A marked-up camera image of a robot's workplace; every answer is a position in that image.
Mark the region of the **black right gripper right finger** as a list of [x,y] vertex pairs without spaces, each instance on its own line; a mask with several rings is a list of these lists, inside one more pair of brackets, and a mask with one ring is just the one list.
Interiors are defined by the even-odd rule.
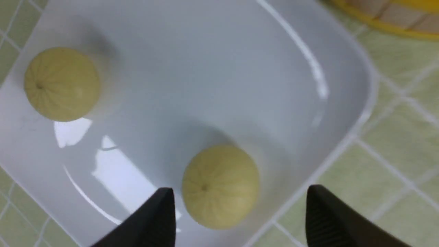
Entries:
[[323,185],[306,193],[306,242],[309,247],[408,247],[353,210]]

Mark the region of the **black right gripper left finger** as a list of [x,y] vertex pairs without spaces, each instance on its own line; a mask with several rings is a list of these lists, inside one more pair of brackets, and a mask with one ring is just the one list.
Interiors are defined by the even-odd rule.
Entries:
[[174,247],[177,224],[174,190],[158,188],[122,224],[94,247]]

